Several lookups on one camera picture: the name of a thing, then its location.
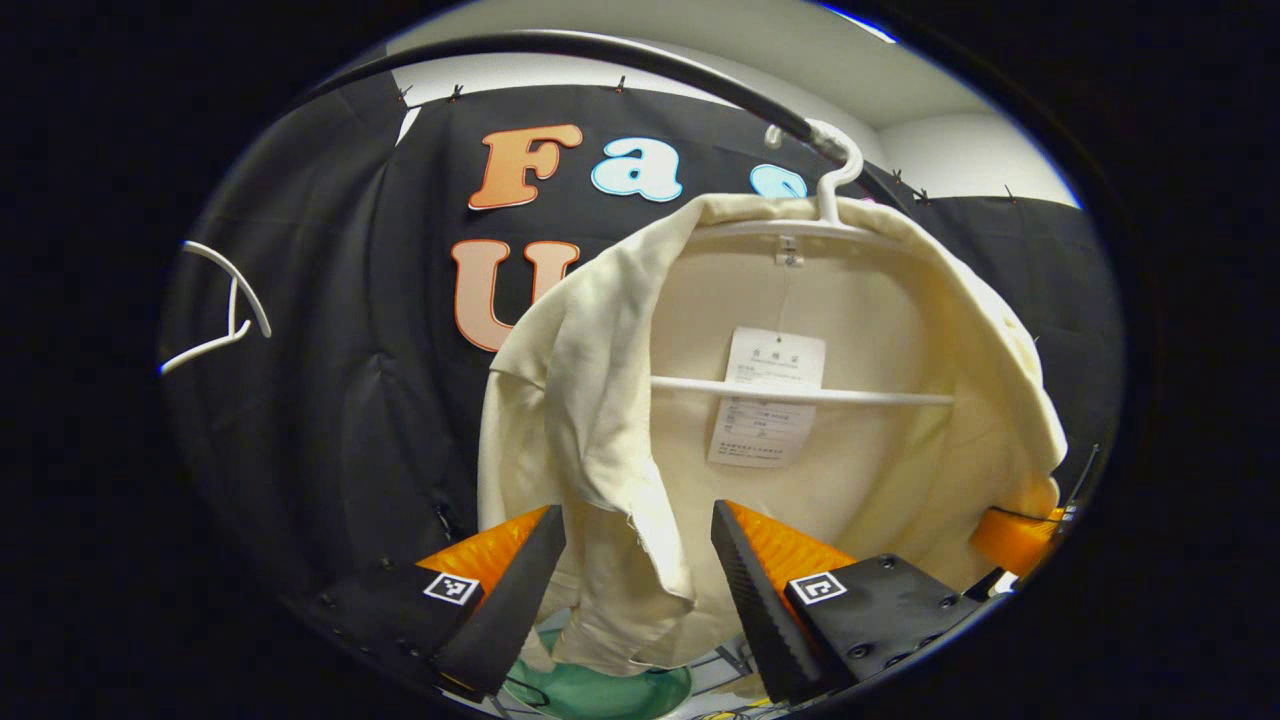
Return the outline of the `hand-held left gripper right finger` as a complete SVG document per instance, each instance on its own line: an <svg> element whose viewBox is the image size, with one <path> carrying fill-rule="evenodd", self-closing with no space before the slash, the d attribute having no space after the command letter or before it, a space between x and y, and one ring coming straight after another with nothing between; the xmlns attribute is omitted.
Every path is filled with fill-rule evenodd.
<svg viewBox="0 0 1280 720"><path fill-rule="evenodd" d="M728 500L713 505L710 539L776 703L888 685L993 607L895 553L856 560Z"/></svg>

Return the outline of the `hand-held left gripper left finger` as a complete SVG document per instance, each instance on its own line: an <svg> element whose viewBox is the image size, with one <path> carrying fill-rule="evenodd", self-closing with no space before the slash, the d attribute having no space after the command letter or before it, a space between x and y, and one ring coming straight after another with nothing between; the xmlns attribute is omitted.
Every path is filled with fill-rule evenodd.
<svg viewBox="0 0 1280 720"><path fill-rule="evenodd" d="M416 562L384 560L298 601L360 661L433 694L497 694L566 546L561 505L512 518Z"/></svg>

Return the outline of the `green laundry hamper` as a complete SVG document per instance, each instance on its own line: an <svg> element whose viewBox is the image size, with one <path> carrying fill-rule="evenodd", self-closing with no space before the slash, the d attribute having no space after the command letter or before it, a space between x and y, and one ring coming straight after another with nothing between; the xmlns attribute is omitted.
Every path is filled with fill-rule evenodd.
<svg viewBox="0 0 1280 720"><path fill-rule="evenodd" d="M557 720L658 720L692 696L692 674L676 667L611 676L575 664L544 673L518 660L503 689Z"/></svg>

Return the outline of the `cream shirt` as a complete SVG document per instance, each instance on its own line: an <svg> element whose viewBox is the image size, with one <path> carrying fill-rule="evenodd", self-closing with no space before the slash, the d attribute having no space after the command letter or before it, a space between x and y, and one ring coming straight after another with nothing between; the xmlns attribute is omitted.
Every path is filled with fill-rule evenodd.
<svg viewBox="0 0 1280 720"><path fill-rule="evenodd" d="M810 220L809 199L703 195L582 264L516 323L492 363L479 441L483 528L547 503L567 546L539 610L570 618L524 661L608 676L680 667L741 632L710 542L726 498L855 557L891 552L964 591L993 562L987 509L1044 516L1068 442L1030 333L914 220L841 199L890 249L831 238L777 263L772 238L691 241L739 222ZM947 395L945 407L823 405L786 468L708 450L718 402L652 389L722 380L732 338L801 340L831 389Z"/></svg>

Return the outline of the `white hanger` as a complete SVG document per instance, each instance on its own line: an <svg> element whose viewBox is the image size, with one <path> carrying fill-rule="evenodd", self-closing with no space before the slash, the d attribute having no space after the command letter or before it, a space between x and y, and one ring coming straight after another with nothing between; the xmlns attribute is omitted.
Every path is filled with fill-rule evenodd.
<svg viewBox="0 0 1280 720"><path fill-rule="evenodd" d="M855 181L864 169L864 155L858 145L840 128L818 119L809 119L810 131L805 143L818 151L832 151L838 168L823 174L817 182L815 200L819 218L815 220L737 222L695 229L687 241L692 245L709 240L739 237L777 237L783 242L783 258L795 255L791 247L797 238L838 240L891 252L908 254L909 249L890 237L844 223L838 217L837 188ZM654 389L678 389L709 393L718 397L749 398L783 404L860 404L874 406L942 406L954 402L951 395L914 395L896 392L823 389L800 384L749 384L728 380L703 380L678 377L653 375Z"/></svg>
<svg viewBox="0 0 1280 720"><path fill-rule="evenodd" d="M202 357L215 350L239 342L253 328L257 328L265 340L270 340L273 337L273 325L262 301L250 283L248 278L232 260L215 249L191 240L183 242L180 251L207 259L228 275L227 331L221 337L196 345L161 363L157 368L160 377L169 374L177 368L183 366L197 357ZM251 311L251 316L243 319L238 318L238 302L241 297L243 297L248 304Z"/></svg>

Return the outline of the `black clothes rack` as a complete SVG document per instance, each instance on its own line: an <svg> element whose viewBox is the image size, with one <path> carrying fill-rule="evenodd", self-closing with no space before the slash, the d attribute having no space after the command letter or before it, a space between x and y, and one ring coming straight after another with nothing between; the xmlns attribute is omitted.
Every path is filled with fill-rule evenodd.
<svg viewBox="0 0 1280 720"><path fill-rule="evenodd" d="M516 29L493 35L451 38L435 44L392 53L384 58L349 68L325 79L320 85L294 96L280 111L280 118L301 106L384 72L422 61L435 61L452 56L470 56L494 53L540 53L577 56L632 67L677 81L721 97L730 104L778 127L783 133L809 146L832 163L852 160L854 142L838 141L832 129L819 129L815 120L808 120L783 104L742 85L737 79L701 63L673 53L614 36L563 29Z"/></svg>

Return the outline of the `thin black stand pole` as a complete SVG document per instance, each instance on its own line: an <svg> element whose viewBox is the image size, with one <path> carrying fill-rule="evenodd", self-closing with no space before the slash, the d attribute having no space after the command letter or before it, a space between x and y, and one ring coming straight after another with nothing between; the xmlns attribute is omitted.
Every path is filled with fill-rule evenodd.
<svg viewBox="0 0 1280 720"><path fill-rule="evenodd" d="M1105 447L1101 442L1094 442L1080 470L1070 495L1068 496L1068 512L1079 512L1091 497L1097 473L1105 466Z"/></svg>

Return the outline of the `black backdrop cloth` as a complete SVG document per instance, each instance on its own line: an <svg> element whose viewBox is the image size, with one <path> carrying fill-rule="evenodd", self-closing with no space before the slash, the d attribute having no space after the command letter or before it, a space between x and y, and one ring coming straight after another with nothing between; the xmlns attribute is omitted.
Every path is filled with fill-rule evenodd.
<svg viewBox="0 0 1280 720"><path fill-rule="evenodd" d="M467 338L465 300L517 320L553 242L586 263L698 191L750 190L759 163L829 168L682 94L561 82L417 106L396 88L385 73L285 114L189 233L244 274L271 336L163 387L197 486L294 607L477 529L493 354Z"/></svg>

